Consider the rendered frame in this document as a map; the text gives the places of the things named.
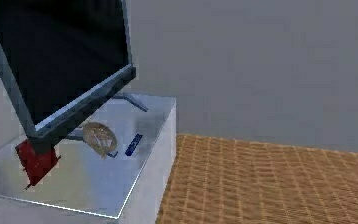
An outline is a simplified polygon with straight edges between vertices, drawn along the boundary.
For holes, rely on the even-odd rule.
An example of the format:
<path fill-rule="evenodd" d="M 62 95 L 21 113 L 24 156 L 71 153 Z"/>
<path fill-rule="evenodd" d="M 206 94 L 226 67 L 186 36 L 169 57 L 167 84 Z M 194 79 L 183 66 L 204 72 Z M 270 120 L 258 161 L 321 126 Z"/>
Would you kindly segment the white glossy television stand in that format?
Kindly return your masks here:
<path fill-rule="evenodd" d="M 91 118 L 114 132 L 116 150 L 103 159 L 76 138 L 63 140 L 56 166 L 28 189 L 15 150 L 22 140 L 0 149 L 0 224 L 155 224 L 176 156 L 175 99 L 113 99 Z M 127 156 L 136 134 L 143 138 Z"/>

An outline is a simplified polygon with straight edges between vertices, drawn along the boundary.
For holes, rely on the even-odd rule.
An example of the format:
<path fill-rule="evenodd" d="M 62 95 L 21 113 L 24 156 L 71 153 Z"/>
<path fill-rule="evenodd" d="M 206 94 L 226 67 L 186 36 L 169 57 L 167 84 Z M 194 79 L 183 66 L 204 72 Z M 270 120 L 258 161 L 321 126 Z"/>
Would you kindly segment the blue remote control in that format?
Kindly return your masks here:
<path fill-rule="evenodd" d="M 143 136 L 141 134 L 136 134 L 131 143 L 128 145 L 127 150 L 125 151 L 125 154 L 127 156 L 131 156 L 133 152 L 135 151 L 136 147 L 140 143 Z"/>

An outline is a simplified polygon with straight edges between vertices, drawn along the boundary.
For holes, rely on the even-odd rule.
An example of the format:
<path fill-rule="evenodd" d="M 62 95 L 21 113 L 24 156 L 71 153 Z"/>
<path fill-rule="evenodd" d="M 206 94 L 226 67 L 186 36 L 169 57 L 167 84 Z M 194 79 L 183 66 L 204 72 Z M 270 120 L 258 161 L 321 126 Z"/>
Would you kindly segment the black flat television set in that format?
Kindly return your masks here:
<path fill-rule="evenodd" d="M 0 0 L 0 78 L 36 153 L 135 77 L 126 0 Z"/>

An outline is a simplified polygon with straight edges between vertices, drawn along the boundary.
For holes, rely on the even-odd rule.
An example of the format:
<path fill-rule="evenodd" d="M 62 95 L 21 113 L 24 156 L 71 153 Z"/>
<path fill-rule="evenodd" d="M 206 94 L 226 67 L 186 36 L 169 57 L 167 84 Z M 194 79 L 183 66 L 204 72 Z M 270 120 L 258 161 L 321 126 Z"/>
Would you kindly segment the red box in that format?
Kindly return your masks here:
<path fill-rule="evenodd" d="M 37 154 L 29 140 L 21 142 L 15 150 L 29 180 L 25 189 L 36 186 L 61 158 L 56 155 L 54 148 L 46 153 Z"/>

